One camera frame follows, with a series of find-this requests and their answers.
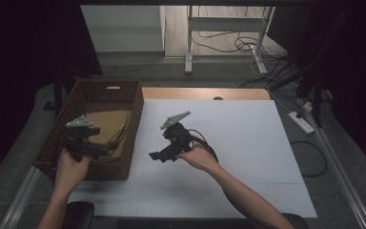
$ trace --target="white desk frame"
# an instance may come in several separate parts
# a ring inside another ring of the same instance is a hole
[[[272,10],[272,7],[267,7],[266,13],[262,18],[193,17],[193,6],[189,6],[185,73],[190,74],[193,71],[193,31],[258,32],[257,41],[252,49],[252,53],[259,72],[267,73],[260,55],[260,49],[267,27],[269,26]]]

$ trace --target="wall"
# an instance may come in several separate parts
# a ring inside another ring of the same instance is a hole
[[[164,50],[163,6],[81,6],[96,52]]]

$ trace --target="person's left hand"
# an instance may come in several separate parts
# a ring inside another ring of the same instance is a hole
[[[58,159],[54,192],[66,196],[70,195],[88,173],[90,161],[89,156],[84,156],[80,162],[76,162],[64,148]]]

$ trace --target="white power strip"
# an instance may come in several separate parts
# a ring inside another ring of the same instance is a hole
[[[289,113],[288,117],[292,119],[296,125],[298,125],[307,135],[311,134],[315,130],[310,124],[308,124],[308,122],[304,120],[304,118],[296,117],[296,112]]]

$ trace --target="gray carpet floor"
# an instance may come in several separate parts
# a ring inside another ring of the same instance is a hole
[[[142,80],[145,87],[238,88],[242,83],[259,77],[253,72],[252,66],[249,64],[250,57],[195,58],[191,75],[184,74],[184,59],[179,58],[167,59],[152,56],[121,58],[99,55],[99,59],[104,75],[94,77],[138,78]],[[285,64],[286,62],[282,61],[275,69],[279,70]],[[267,69],[272,70],[274,67],[275,62],[268,61]],[[272,82],[274,80],[265,79],[255,84],[245,84],[243,87],[265,88],[266,83]],[[274,95],[287,109],[300,111],[301,108],[296,103],[295,88],[296,85],[289,84],[274,92]],[[48,85],[37,92],[35,107],[29,121],[0,165],[0,224],[28,172],[31,162],[38,155],[51,129],[51,124],[54,121],[54,111],[43,111],[47,101],[53,101],[52,85]],[[307,140],[318,145],[315,135],[305,135],[287,117],[287,110],[278,103],[276,105],[290,142]],[[322,104],[321,120],[322,129],[329,137],[349,179],[356,187],[366,206],[366,156],[336,122],[331,112],[329,98],[324,99]],[[312,174],[323,168],[322,157],[315,147],[298,143],[293,145],[293,150],[301,173]],[[318,214],[317,219],[306,219],[310,228],[360,228],[348,199],[345,198],[337,184],[331,167],[321,176],[304,177],[304,179]],[[20,217],[17,228],[36,228],[45,211],[50,193],[51,182],[42,175],[23,215]],[[118,228],[119,220],[93,218],[91,228]]]

